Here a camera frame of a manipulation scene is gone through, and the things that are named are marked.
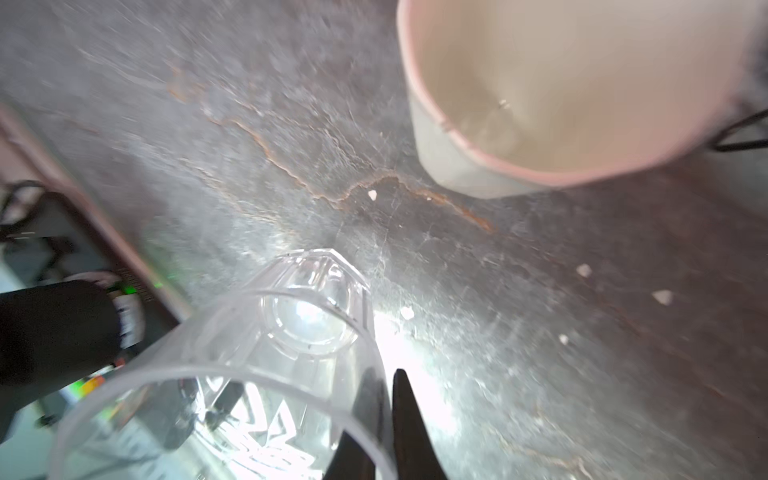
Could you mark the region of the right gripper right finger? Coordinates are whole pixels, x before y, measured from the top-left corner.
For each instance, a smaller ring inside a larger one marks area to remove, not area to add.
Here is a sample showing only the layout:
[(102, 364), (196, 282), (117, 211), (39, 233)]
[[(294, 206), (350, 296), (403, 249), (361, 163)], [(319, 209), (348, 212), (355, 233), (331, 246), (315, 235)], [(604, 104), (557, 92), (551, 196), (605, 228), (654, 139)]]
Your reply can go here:
[(404, 369), (393, 377), (394, 452), (400, 480), (447, 480)]

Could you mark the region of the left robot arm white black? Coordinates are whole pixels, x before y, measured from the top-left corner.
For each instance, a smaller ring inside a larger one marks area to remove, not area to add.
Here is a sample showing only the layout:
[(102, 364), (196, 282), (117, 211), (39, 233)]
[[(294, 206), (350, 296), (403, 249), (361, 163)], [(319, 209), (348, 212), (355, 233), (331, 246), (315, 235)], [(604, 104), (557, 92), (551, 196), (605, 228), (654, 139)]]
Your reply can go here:
[(145, 334), (138, 292), (108, 271), (1, 294), (1, 440), (18, 411), (113, 363)]

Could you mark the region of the clear glass cup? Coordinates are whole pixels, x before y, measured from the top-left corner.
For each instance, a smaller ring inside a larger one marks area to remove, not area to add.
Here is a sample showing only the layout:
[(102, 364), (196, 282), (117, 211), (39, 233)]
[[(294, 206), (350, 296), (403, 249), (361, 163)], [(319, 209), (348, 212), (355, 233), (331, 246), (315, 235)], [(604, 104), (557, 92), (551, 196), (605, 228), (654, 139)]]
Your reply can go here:
[(276, 257), (59, 423), (52, 479), (323, 479), (347, 432), (396, 477), (368, 281), (332, 249)]

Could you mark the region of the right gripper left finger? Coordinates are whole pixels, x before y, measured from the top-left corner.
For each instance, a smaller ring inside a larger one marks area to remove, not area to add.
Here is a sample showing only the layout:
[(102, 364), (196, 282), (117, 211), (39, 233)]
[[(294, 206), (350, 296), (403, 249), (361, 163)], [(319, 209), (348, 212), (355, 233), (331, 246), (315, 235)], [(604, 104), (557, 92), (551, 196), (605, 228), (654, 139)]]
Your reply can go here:
[(357, 442), (344, 432), (323, 476), (324, 480), (374, 480), (376, 467)]

